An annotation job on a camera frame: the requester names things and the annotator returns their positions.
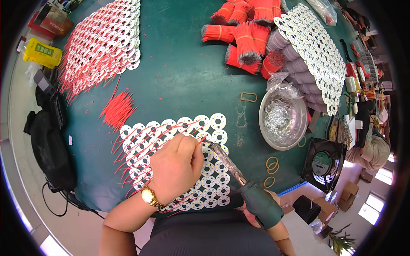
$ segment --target gold watch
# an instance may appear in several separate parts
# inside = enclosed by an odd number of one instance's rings
[[[146,202],[147,204],[153,206],[153,207],[157,207],[158,209],[163,209],[163,208],[165,208],[165,207],[166,207],[165,204],[161,204],[160,202],[157,201],[157,198],[155,197],[155,193],[154,193],[154,191],[153,191],[152,189],[150,189],[150,188],[148,187],[148,183],[149,183],[149,182],[146,182],[146,183],[144,184],[144,187],[143,187],[143,189],[142,189],[142,191],[141,191],[142,200],[143,200],[144,202]]]

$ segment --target green work surface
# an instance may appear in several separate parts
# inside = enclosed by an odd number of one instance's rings
[[[86,0],[70,19],[76,22],[84,13],[87,17],[109,2]],[[306,1],[288,1],[288,7],[292,8],[299,2],[309,6]],[[135,70],[126,70],[118,84],[118,93],[132,92],[134,105],[138,106],[126,124],[132,127],[135,123],[161,122],[168,118],[177,121],[184,116],[193,119],[197,115],[210,117],[214,113],[222,113],[227,120],[224,129],[228,133],[226,146],[229,156],[247,179],[262,185],[270,176],[266,160],[271,156],[279,159],[280,169],[274,175],[276,182],[270,188],[279,193],[300,183],[308,143],[302,148],[296,146],[284,152],[268,146],[258,124],[266,80],[260,74],[250,75],[234,67],[227,69],[223,62],[227,44],[201,42],[202,26],[211,24],[210,16],[223,3],[223,0],[141,1],[140,65]],[[344,38],[350,44],[354,35],[341,12],[337,13],[337,26],[326,26],[319,20],[344,58],[339,39]],[[65,40],[62,40],[57,46],[62,49],[64,44]],[[131,184],[118,185],[122,171],[114,174],[120,166],[120,163],[113,164],[119,151],[111,154],[111,150],[118,133],[113,133],[112,129],[102,125],[102,119],[98,119],[117,80],[118,76],[105,87],[102,84],[77,96],[67,108],[69,124],[64,132],[67,145],[68,136],[73,137],[73,145],[67,147],[78,174],[76,197],[88,207],[105,212],[123,201],[131,188]],[[241,102],[241,92],[256,93],[257,102]],[[347,112],[344,98],[341,98],[341,103],[339,110],[344,114]],[[328,119],[328,116],[321,116],[315,133],[306,134],[307,140],[310,137],[324,138]],[[233,177],[230,185],[239,187]]]

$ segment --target fan label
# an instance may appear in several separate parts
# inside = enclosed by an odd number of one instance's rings
[[[329,170],[329,157],[325,152],[319,152],[314,156],[312,161],[312,169],[318,176],[322,176],[327,173]]]

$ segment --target blue strip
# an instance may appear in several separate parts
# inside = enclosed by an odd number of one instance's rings
[[[308,183],[308,182],[307,182],[307,181],[304,181],[304,182],[302,182],[302,183],[299,183],[299,184],[297,184],[297,185],[294,185],[294,186],[291,187],[290,189],[287,189],[287,190],[285,190],[285,191],[283,191],[283,192],[280,192],[280,193],[278,194],[278,196],[280,197],[281,195],[287,194],[287,193],[289,193],[290,191],[293,191],[293,190],[295,190],[295,189],[297,189],[297,188],[300,188],[301,186],[305,185],[306,183]]]

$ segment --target cooling fan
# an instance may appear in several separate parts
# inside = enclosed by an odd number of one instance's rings
[[[310,138],[301,178],[325,193],[334,190],[342,171],[346,150],[344,144]]]

